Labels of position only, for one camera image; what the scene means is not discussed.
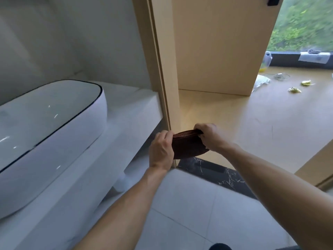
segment person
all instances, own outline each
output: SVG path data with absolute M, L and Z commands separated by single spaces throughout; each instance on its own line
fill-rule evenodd
M 258 200 L 302 250 L 333 249 L 331 196 L 244 151 L 214 124 L 196 124 L 194 128 L 202 130 L 200 138 L 207 148 L 223 155 L 234 166 Z M 156 134 L 149 149 L 149 168 L 142 179 L 106 211 L 74 250 L 135 248 L 154 194 L 171 168 L 173 134 L 172 131 Z M 218 245 L 213 247 L 211 249 L 219 249 Z

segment light wood floor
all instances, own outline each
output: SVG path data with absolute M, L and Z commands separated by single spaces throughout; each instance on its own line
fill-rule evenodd
M 250 97 L 179 90 L 181 129 L 215 123 L 243 149 L 294 173 L 333 139 L 333 71 L 271 67 L 266 72 L 291 77 L 272 80 Z M 305 80 L 315 85 L 302 87 Z M 291 87 L 302 93 L 289 93 Z M 199 158 L 232 168 L 211 151 Z

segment window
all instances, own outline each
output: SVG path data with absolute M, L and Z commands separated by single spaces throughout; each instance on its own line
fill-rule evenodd
M 284 0 L 267 49 L 333 52 L 333 0 Z

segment person's right arm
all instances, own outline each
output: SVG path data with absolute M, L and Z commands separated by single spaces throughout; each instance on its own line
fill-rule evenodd
M 214 124 L 196 124 L 202 142 L 223 155 L 276 221 L 303 250 L 333 249 L 333 197 L 294 174 L 252 155 Z

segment brown leather wallet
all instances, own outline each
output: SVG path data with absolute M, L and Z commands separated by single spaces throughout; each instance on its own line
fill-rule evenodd
M 209 149 L 202 143 L 200 134 L 203 132 L 198 129 L 175 134 L 172 139 L 173 159 L 187 159 L 208 152 Z

